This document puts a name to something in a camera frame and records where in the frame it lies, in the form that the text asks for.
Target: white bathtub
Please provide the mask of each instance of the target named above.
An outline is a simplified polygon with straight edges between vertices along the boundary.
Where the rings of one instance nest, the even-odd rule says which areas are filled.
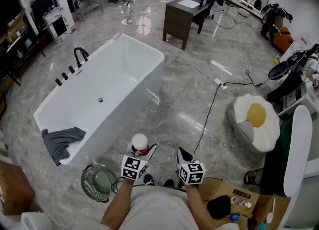
[[[60,163],[87,165],[105,154],[137,110],[157,94],[163,66],[162,52],[118,34],[69,73],[34,113],[40,131],[76,126],[86,132],[81,142],[67,148],[70,157]]]

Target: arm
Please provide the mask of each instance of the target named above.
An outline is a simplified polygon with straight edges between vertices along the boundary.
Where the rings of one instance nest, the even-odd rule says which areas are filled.
[[[192,213],[199,230],[214,229],[213,218],[205,207],[198,189],[194,185],[186,185],[189,210]]]
[[[101,224],[117,230],[130,210],[131,192],[134,180],[125,179],[120,190],[106,209]]]
[[[306,76],[313,83],[313,85],[316,86],[316,82],[313,78],[314,73],[315,73],[315,70],[313,68],[309,68],[309,70],[306,72]]]

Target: egg-shaped cushion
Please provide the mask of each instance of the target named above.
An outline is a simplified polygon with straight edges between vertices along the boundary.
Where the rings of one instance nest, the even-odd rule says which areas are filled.
[[[279,118],[270,102],[246,94],[229,104],[227,115],[240,144],[254,152],[274,149],[280,129]]]

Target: black shoe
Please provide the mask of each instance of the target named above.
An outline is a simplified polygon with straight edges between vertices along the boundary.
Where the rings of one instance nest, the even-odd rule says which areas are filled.
[[[169,179],[169,180],[167,180],[167,181],[165,182],[164,187],[167,188],[168,186],[170,186],[170,187],[175,187],[175,183],[174,183],[174,181],[173,181],[172,179]]]
[[[267,35],[265,35],[265,34],[263,34],[263,33],[261,33],[261,32],[260,32],[260,34],[261,34],[262,37],[264,37],[266,40],[268,40]]]
[[[143,183],[146,186],[154,186],[154,180],[150,174],[144,175]]]
[[[178,188],[183,188],[184,185],[184,182],[181,179],[179,179]]]

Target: electric socket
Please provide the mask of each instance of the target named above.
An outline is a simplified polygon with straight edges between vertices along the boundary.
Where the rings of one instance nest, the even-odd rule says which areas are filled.
[[[223,85],[224,83],[223,83],[220,79],[216,78],[216,79],[215,79],[215,83],[216,83],[216,85],[221,84],[221,85],[219,86],[219,88],[220,88],[221,90],[223,90],[223,91],[226,91],[226,90],[227,90],[227,86]]]

